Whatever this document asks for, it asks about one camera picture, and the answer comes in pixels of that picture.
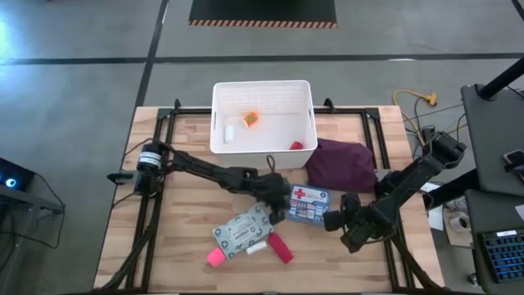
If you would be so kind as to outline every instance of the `gray floor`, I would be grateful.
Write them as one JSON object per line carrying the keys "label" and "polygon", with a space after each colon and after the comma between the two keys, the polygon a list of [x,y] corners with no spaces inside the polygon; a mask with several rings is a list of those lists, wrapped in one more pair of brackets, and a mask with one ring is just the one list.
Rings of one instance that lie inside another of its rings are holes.
{"label": "gray floor", "polygon": [[[510,1],[339,0],[339,29],[187,26],[190,0],[172,0],[158,57],[272,54],[498,53],[524,51],[524,23]],[[160,0],[3,0],[3,58],[146,57]],[[437,92],[435,109],[460,103],[460,87],[485,83],[514,60],[346,61],[155,65],[146,106],[209,106],[214,83],[307,79],[315,104],[391,104],[397,89]],[[144,66],[0,66],[0,157],[43,174],[67,204],[61,246],[29,246],[19,294],[87,291],[100,255],[114,186]],[[515,87],[524,86],[519,80]],[[400,104],[410,115],[414,98]],[[419,114],[434,111],[420,103]],[[421,119],[451,130],[462,107]],[[469,143],[467,129],[459,136]],[[471,148],[447,181],[474,167]],[[446,285],[465,281],[469,250],[434,238]]]}

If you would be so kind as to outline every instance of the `white bin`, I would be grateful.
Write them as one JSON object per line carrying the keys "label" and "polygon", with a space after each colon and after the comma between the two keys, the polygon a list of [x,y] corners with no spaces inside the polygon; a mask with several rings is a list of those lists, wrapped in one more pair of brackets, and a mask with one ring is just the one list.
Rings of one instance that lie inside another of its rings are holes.
{"label": "white bin", "polygon": [[[259,119],[247,128],[242,119],[252,111]],[[231,143],[224,142],[226,125],[234,128]],[[304,148],[289,150],[295,141]],[[268,169],[266,156],[272,155],[277,169],[302,168],[316,147],[307,81],[230,82],[213,88],[210,150],[220,165]]]}

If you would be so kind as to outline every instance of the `purple bag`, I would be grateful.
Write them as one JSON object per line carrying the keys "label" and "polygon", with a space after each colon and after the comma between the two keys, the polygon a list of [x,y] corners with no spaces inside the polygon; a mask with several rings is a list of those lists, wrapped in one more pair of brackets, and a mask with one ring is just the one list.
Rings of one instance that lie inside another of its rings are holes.
{"label": "purple bag", "polygon": [[345,192],[372,193],[377,182],[373,153],[360,143],[318,139],[318,147],[305,163],[308,185]]}

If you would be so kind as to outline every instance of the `keyboard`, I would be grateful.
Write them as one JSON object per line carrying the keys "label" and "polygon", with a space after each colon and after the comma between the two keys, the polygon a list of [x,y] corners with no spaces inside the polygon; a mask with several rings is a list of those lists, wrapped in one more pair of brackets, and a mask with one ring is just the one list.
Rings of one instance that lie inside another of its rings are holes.
{"label": "keyboard", "polygon": [[482,251],[497,283],[524,280],[524,229],[480,235]]}

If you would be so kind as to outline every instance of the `wooden table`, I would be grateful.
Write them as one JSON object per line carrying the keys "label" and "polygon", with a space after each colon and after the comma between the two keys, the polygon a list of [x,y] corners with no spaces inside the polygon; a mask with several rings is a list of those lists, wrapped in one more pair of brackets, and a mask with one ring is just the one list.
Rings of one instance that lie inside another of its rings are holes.
{"label": "wooden table", "polygon": [[[401,170],[412,159],[400,109],[393,106],[378,108],[391,167]],[[157,110],[157,107],[137,109],[128,149],[152,136]],[[320,138],[364,143],[359,116],[316,115],[315,119]],[[373,146],[377,149],[375,133],[372,132],[372,136]],[[175,148],[215,162],[209,139],[209,115],[177,116],[172,142]],[[124,159],[124,169],[135,169],[139,150]],[[376,150],[375,154],[381,166],[380,152]],[[304,170],[279,172],[292,183],[303,184],[307,179]],[[132,190],[132,184],[120,186],[115,200]],[[332,208],[339,207],[341,195],[342,192],[332,192]],[[360,195],[360,198],[366,204],[374,196]],[[180,172],[169,175],[151,270],[150,292],[348,293],[391,290],[383,243],[366,245],[359,252],[349,254],[340,243],[340,232],[328,233],[323,228],[288,220],[275,227],[295,256],[288,265],[284,265],[269,247],[252,256],[239,253],[218,268],[209,266],[206,255],[217,247],[211,230],[248,209],[254,202],[252,197],[228,193],[206,179]],[[95,287],[107,282],[129,254],[139,203],[139,197],[131,197],[112,211]],[[443,285],[422,199],[412,197],[401,208],[401,215],[409,250],[430,277]],[[395,260],[403,285],[398,253]],[[142,277],[142,264],[143,261],[139,260],[135,281],[140,281]]]}

